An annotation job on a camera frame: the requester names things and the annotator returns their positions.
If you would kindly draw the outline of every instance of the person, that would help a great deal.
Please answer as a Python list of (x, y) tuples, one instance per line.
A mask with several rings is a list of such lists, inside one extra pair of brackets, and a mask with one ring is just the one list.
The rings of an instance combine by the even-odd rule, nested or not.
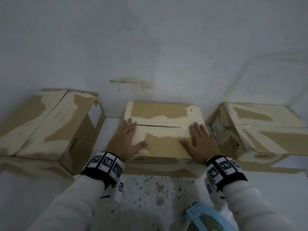
[[(133, 125), (131, 123), (131, 119), (127, 123), (123, 120), (106, 147), (106, 152), (112, 153), (109, 158), (114, 159), (118, 165), (122, 165), (121, 161), (130, 159), (140, 149), (151, 144), (142, 141), (135, 146), (131, 145), (137, 127), (136, 122)], [(226, 160), (228, 165), (231, 159), (221, 155), (216, 141), (207, 133), (204, 125), (194, 123), (189, 130), (195, 146), (187, 140), (180, 140), (180, 142), (192, 158), (207, 165), (208, 177), (216, 181), (217, 189), (224, 194), (228, 208), (233, 213), (240, 230), (295, 230), (294, 225), (287, 218), (277, 214), (262, 198), (259, 190), (247, 182), (239, 167), (231, 168), (231, 170), (236, 169), (236, 173), (223, 175), (217, 162)], [(93, 157), (87, 164), (88, 171), (86, 166), (84, 173), (81, 173), (82, 175), (63, 194), (54, 198), (50, 206), (30, 226), (29, 231), (86, 231), (91, 229), (92, 217), (97, 210), (101, 195), (108, 185), (114, 183), (105, 172), (97, 176), (98, 171), (102, 171), (98, 170), (95, 164), (98, 163), (97, 159), (103, 157), (102, 154)]]

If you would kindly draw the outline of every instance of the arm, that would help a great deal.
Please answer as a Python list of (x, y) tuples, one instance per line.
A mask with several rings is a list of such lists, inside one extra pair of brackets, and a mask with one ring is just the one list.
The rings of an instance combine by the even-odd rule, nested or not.
[(262, 198), (258, 189), (247, 182), (237, 163), (233, 159), (221, 155), (217, 143), (207, 133), (204, 125), (199, 126), (194, 123), (190, 126), (190, 134), (196, 146), (192, 146), (185, 139), (180, 142), (196, 161), (206, 164), (207, 178), (210, 184), (215, 188), (215, 191), (223, 192), (228, 208), (233, 213), (240, 230), (296, 230), (287, 218), (280, 216), (273, 210), (271, 205)]
[(28, 231), (91, 229), (92, 217), (105, 188), (110, 184), (115, 185), (121, 176), (124, 169), (121, 160), (130, 159), (141, 148), (148, 145), (147, 141), (142, 141), (135, 146), (131, 145), (137, 127), (136, 122), (132, 126), (131, 123), (131, 119), (127, 123), (125, 120), (121, 122), (117, 133), (108, 143), (106, 152), (97, 153), (86, 164), (81, 172), (82, 175), (63, 194), (54, 198)]

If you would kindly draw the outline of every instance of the white sleeve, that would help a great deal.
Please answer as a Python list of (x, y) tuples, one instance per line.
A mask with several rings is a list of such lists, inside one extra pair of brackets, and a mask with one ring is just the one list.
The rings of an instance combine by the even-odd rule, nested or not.
[(247, 181), (225, 185), (222, 192), (241, 231), (297, 230), (291, 221), (277, 214), (262, 198), (261, 192)]
[(51, 202), (28, 231), (87, 231), (105, 190), (104, 182), (81, 175)]

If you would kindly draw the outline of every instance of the person's right arm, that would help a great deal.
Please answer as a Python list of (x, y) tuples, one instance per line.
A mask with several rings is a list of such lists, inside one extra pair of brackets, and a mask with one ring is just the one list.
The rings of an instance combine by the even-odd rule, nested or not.
[[(207, 175), (213, 167), (218, 173), (224, 174), (216, 162), (224, 158), (231, 165), (232, 159), (221, 155), (216, 141), (210, 136), (204, 125), (197, 123), (190, 126), (190, 134), (194, 139), (196, 146), (191, 145), (189, 141), (180, 140), (188, 153), (196, 161), (207, 165)], [(228, 203), (229, 210), (243, 231), (292, 231), (297, 230), (295, 226), (285, 217), (277, 214), (272, 206), (262, 198), (258, 189), (247, 182), (246, 177), (240, 168), (234, 167), (236, 173), (224, 175), (224, 178), (217, 183), (217, 189), (221, 190)]]

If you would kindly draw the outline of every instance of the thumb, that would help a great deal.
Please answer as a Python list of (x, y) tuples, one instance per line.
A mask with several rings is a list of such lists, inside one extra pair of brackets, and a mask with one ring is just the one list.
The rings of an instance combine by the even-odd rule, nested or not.
[(186, 139), (181, 139), (180, 143), (183, 145), (183, 147), (186, 148), (186, 150), (188, 151), (188, 153), (194, 157), (195, 152), (197, 151), (197, 148), (194, 147), (188, 140)]
[(149, 142), (147, 140), (141, 141), (140, 143), (137, 143), (136, 145), (133, 146), (133, 152), (136, 154), (139, 150), (142, 148), (148, 146)]

